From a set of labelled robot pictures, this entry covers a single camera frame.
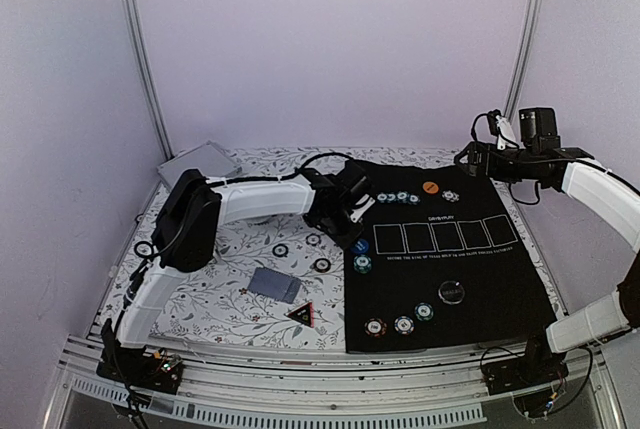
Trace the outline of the blue small blind button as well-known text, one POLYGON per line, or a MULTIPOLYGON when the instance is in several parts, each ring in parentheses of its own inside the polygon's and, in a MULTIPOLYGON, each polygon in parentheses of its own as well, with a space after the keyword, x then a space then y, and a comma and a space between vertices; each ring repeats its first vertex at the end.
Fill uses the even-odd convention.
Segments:
POLYGON ((354 254, 364 254, 369 250, 369 243, 365 239, 359 239, 353 244, 350 250, 354 254))

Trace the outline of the orange big blind button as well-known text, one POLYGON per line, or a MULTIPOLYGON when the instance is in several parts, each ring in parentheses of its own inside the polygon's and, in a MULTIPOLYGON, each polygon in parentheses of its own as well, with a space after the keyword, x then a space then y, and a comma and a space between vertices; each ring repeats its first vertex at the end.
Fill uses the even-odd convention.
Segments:
POLYGON ((437 194, 440 190, 439 186, 433 181, 426 181, 422 185, 422 189, 425 193, 434 195, 437 194))

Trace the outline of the green 50 chip row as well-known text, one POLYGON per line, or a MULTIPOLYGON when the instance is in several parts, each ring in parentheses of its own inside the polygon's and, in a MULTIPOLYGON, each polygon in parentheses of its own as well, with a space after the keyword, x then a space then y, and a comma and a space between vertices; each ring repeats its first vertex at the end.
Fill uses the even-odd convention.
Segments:
POLYGON ((406 204, 417 205, 421 201, 420 197, 406 191, 381 192, 376 195, 376 202, 380 204, 406 204))

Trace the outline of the clear round dealer button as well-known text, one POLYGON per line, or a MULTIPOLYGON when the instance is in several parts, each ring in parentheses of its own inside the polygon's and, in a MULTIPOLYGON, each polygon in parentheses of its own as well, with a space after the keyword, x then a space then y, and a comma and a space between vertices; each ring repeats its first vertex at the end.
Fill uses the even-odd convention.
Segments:
POLYGON ((439 285, 437 294, 444 304, 458 305, 463 302, 466 296, 466 290, 461 282, 447 280, 439 285))

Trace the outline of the black red 100 chip stack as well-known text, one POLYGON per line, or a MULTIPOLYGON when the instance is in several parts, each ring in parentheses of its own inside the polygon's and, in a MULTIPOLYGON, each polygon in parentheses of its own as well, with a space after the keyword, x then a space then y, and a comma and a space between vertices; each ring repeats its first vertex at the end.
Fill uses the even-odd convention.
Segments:
POLYGON ((319 258, 314 261, 313 269, 319 273, 326 273, 331 270, 332 264, 327 258, 319 258))

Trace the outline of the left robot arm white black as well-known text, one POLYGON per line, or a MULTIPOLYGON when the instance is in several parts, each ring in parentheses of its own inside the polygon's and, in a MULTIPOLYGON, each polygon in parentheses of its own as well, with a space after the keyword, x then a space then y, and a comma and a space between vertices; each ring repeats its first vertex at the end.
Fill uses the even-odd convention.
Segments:
POLYGON ((285 176, 207 178, 183 172, 155 220, 148 241, 135 245, 141 263, 130 278, 123 308, 109 327, 119 344, 108 359, 128 383, 148 375, 142 348, 170 296, 191 273, 214 257, 220 227, 249 219, 299 215, 342 249, 363 231, 362 217, 373 205, 366 172, 348 162, 336 174, 302 168, 285 176))

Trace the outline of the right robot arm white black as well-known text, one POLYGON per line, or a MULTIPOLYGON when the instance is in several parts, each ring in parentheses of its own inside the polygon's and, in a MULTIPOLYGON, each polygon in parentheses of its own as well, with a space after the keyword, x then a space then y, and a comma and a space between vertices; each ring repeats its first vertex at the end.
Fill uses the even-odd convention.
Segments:
POLYGON ((554 353, 638 329, 638 190, 578 148, 536 153, 471 142, 455 156, 454 163, 469 176, 504 183, 531 180, 543 189, 556 190, 545 206, 553 221, 545 223, 533 216, 534 233, 543 248, 559 250, 552 263, 568 264, 568 275, 560 279, 563 288, 577 281, 581 263, 587 266, 587 276, 595 276, 593 282, 578 285, 593 300, 579 307, 578 292, 571 290, 572 314, 545 331, 549 348, 536 347, 518 361, 517 376, 524 384, 537 385, 554 371, 554 353), (610 269, 613 276, 596 276, 597 269, 610 269), (621 280, 616 282, 614 276, 621 280))

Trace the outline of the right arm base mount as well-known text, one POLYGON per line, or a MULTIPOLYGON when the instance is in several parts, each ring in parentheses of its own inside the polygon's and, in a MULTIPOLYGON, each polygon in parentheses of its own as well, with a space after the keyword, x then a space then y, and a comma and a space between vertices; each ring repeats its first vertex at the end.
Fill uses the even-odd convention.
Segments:
POLYGON ((487 348, 480 357, 480 371, 490 395, 519 391, 568 375, 566 352, 553 352, 545 338, 531 337, 520 355, 502 346, 487 348))

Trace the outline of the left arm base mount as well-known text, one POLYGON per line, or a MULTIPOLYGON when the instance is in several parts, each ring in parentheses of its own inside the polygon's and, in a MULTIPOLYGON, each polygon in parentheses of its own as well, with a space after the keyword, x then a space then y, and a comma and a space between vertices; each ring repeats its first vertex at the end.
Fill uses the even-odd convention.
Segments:
POLYGON ((165 349, 149 353, 145 345, 125 348, 116 339, 113 322, 107 319, 100 332, 103 349, 96 374, 129 388, 176 395, 182 381, 183 360, 165 349))

